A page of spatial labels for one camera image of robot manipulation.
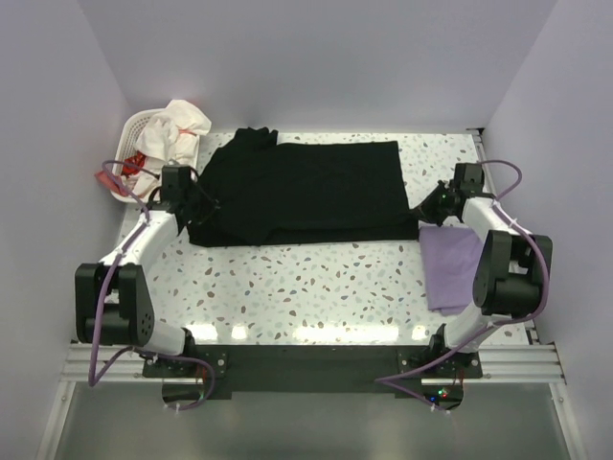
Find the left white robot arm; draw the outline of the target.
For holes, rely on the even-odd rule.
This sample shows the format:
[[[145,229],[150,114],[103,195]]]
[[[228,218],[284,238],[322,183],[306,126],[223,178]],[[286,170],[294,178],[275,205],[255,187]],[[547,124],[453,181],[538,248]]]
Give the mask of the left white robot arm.
[[[161,186],[140,206],[118,246],[76,270],[77,336],[93,356],[102,345],[126,346],[165,355],[175,375],[187,376],[198,364],[193,335],[155,317],[147,273],[184,228],[211,217],[219,203],[198,185],[194,168],[175,164],[162,169]]]

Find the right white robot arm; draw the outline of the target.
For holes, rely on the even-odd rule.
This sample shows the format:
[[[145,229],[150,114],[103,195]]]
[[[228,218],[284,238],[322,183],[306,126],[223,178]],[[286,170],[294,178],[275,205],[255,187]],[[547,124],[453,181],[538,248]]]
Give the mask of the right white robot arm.
[[[549,295],[552,240],[519,225],[484,187],[481,164],[459,163],[414,210],[428,307],[457,314],[428,345],[440,377],[497,329],[540,314]]]

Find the black t shirt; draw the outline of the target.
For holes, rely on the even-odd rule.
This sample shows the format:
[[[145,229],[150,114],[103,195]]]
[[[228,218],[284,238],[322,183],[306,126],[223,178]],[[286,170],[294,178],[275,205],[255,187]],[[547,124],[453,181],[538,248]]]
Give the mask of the black t shirt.
[[[188,227],[203,247],[414,241],[395,141],[281,143],[266,127],[241,128],[199,176],[217,207]]]

